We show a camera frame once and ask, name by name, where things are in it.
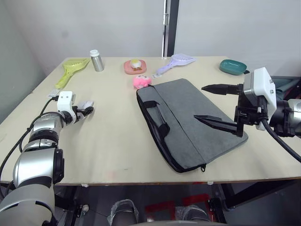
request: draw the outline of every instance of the yellow scoop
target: yellow scoop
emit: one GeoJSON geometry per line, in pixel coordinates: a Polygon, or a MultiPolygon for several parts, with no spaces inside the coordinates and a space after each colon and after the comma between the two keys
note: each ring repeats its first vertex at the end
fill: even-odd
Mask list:
{"type": "Polygon", "coordinates": [[[64,88],[69,79],[73,76],[73,74],[83,68],[89,63],[89,58],[77,58],[77,59],[69,59],[63,63],[63,67],[65,69],[65,73],[62,78],[55,85],[55,88],[62,89],[64,88]]]}

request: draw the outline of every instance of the floor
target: floor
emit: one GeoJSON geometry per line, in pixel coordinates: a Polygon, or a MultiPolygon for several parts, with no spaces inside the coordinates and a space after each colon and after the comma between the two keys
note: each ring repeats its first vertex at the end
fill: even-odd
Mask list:
{"type": "MultiPolygon", "coordinates": [[[[235,192],[252,184],[233,184],[235,192]]],[[[119,200],[131,199],[138,211],[139,222],[145,222],[144,207],[165,201],[182,205],[182,198],[209,194],[220,196],[218,185],[164,185],[164,186],[91,186],[79,188],[78,199],[89,204],[90,211],[78,218],[76,226],[108,226],[106,217],[111,206],[119,200]]],[[[63,225],[64,213],[56,208],[55,216],[63,225]]],[[[276,193],[224,212],[229,224],[240,225],[301,225],[301,181],[276,193]]]]}

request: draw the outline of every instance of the wooden table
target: wooden table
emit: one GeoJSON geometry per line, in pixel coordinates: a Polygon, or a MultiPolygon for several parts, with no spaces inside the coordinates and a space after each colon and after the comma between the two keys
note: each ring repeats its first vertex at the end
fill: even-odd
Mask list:
{"type": "MultiPolygon", "coordinates": [[[[197,61],[166,72],[153,80],[153,84],[186,78],[199,90],[209,84],[239,84],[244,75],[233,76],[219,70],[224,56],[197,57],[197,61]]],[[[236,182],[301,178],[301,164],[288,154],[266,131],[245,126],[249,139],[243,145],[217,158],[200,169],[176,173],[165,162],[157,149],[140,112],[136,90],[132,86],[134,75],[124,73],[123,63],[128,57],[104,58],[105,69],[95,72],[92,63],[74,74],[64,90],[76,94],[77,104],[94,100],[95,112],[84,121],[67,126],[60,134],[59,146],[65,158],[63,185],[106,185],[135,183],[191,183],[236,182]]],[[[146,76],[169,60],[160,57],[141,57],[146,61],[146,76]]],[[[63,75],[59,65],[0,125],[0,161],[25,132],[30,122],[48,100],[47,94],[63,75]]],[[[202,91],[230,118],[238,97],[214,95],[202,91]]],[[[56,102],[47,110],[56,111],[56,102]]],[[[285,142],[301,154],[301,139],[284,138],[285,142]]],[[[19,156],[16,149],[8,160],[2,181],[12,180],[13,167],[19,156]]]]}

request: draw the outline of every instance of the plastic scoop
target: plastic scoop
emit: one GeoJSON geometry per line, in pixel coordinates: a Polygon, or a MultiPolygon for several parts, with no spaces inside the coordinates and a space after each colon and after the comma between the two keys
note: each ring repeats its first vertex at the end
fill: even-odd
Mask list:
{"type": "Polygon", "coordinates": [[[169,69],[173,68],[174,66],[183,66],[183,65],[190,64],[194,61],[196,61],[195,58],[185,55],[183,53],[174,54],[171,56],[171,60],[170,60],[169,64],[165,65],[164,67],[159,68],[156,71],[156,74],[161,75],[164,72],[168,71],[169,69]]]}

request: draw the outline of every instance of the teal bowl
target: teal bowl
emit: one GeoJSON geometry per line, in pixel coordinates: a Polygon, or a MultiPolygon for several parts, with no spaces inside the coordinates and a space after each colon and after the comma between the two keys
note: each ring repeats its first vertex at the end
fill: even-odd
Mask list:
{"type": "Polygon", "coordinates": [[[233,75],[250,73],[246,70],[246,65],[235,60],[223,60],[220,64],[220,70],[233,75]]]}

